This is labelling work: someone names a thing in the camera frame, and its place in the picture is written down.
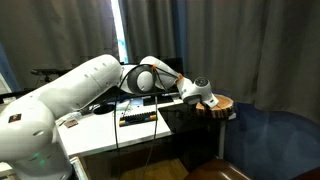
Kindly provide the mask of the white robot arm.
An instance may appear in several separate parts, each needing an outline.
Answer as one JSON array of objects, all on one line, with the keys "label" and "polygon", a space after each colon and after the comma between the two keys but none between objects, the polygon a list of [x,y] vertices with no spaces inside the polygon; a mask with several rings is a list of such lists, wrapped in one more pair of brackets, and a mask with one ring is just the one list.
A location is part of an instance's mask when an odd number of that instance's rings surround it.
[{"label": "white robot arm", "polygon": [[0,161],[22,180],[68,180],[73,166],[55,121],[88,106],[112,87],[136,95],[178,88],[183,102],[213,108],[218,99],[204,77],[190,80],[163,61],[147,56],[122,65],[104,54],[9,103],[0,114]]}]

